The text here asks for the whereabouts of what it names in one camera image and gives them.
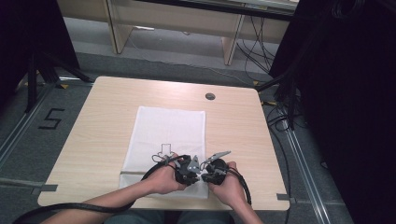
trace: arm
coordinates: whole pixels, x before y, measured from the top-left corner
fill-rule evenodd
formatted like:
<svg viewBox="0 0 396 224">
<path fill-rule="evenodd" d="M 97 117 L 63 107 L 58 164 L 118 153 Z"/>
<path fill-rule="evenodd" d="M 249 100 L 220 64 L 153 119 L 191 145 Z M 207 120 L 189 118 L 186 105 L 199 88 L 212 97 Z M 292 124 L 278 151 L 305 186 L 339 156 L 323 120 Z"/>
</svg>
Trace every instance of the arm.
<svg viewBox="0 0 396 224">
<path fill-rule="evenodd" d="M 105 207 L 121 207 L 151 193 L 166 194 L 185 188 L 185 185 L 176 182 L 174 169 L 164 166 L 143 181 L 124 189 L 118 189 L 97 198 L 90 199 L 84 203 Z M 70 209 L 59 212 L 43 223 L 103 223 L 111 215 L 112 214 Z"/>
<path fill-rule="evenodd" d="M 234 161 L 229 162 L 228 165 L 236 169 Z M 228 173 L 221 185 L 209 183 L 208 186 L 222 203 L 229 205 L 235 211 L 244 223 L 262 223 L 246 201 L 245 192 L 235 175 Z"/>
</svg>

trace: forearm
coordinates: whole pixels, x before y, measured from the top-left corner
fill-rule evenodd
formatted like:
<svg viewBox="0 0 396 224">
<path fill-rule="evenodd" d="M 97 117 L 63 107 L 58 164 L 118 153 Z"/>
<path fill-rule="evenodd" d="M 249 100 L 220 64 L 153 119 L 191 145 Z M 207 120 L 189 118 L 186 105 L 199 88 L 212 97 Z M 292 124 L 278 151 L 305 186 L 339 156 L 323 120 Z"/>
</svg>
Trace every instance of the forearm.
<svg viewBox="0 0 396 224">
<path fill-rule="evenodd" d="M 244 223 L 262 224 L 262 221 L 260 220 L 259 216 L 257 216 L 256 212 L 253 210 L 250 204 L 243 202 L 240 204 L 233 205 L 232 209 L 242 219 Z"/>
<path fill-rule="evenodd" d="M 142 181 L 124 189 L 118 189 L 108 194 L 90 199 L 84 203 L 105 206 L 122 207 L 138 198 L 144 197 L 152 192 L 149 182 Z M 90 212 L 85 210 L 63 210 L 43 223 L 103 223 L 112 214 Z"/>
</svg>

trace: table hole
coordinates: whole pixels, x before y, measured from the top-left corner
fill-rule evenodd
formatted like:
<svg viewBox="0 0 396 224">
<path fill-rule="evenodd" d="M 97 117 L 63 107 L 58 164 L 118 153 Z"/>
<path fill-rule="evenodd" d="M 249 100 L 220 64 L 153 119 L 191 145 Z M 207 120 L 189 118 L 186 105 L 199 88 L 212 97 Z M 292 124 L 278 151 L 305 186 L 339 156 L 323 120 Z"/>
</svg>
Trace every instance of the table hole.
<svg viewBox="0 0 396 224">
<path fill-rule="evenodd" d="M 208 92 L 208 93 L 205 95 L 205 97 L 206 97 L 206 99 L 208 99 L 208 100 L 214 100 L 214 99 L 216 98 L 215 94 L 213 94 L 213 93 L 211 93 L 211 92 Z"/>
</svg>

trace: person's left hand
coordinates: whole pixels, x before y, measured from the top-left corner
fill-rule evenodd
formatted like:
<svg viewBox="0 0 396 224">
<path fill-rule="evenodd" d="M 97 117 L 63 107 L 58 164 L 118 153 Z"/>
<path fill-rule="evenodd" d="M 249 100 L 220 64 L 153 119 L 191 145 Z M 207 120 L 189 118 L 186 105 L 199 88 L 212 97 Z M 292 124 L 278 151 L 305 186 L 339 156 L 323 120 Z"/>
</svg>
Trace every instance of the person's left hand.
<svg viewBox="0 0 396 224">
<path fill-rule="evenodd" d="M 172 161 L 169 162 L 169 165 L 173 168 L 176 167 Z M 145 181 L 149 182 L 149 185 L 153 187 L 153 192 L 151 193 L 167 194 L 176 190 L 184 190 L 187 187 L 176 182 L 175 169 L 172 167 L 161 167 L 148 176 Z"/>
</svg>

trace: metal stand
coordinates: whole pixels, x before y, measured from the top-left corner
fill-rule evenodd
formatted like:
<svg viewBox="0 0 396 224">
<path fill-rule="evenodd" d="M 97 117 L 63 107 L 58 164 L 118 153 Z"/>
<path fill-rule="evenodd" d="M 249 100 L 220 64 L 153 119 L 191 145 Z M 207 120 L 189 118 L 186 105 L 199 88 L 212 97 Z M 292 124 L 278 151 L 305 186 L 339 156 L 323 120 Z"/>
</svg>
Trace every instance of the metal stand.
<svg viewBox="0 0 396 224">
<path fill-rule="evenodd" d="M 67 63 L 62 62 L 60 59 L 46 52 L 35 50 L 29 59 L 28 70 L 28 104 L 25 112 L 28 113 L 36 103 L 37 100 L 37 75 L 38 70 L 46 83 L 56 83 L 59 80 L 58 75 L 54 69 L 54 65 L 61 66 L 64 70 L 69 72 L 75 77 L 78 77 L 84 82 L 93 83 L 93 81 L 82 74 L 77 69 L 69 66 Z"/>
</svg>

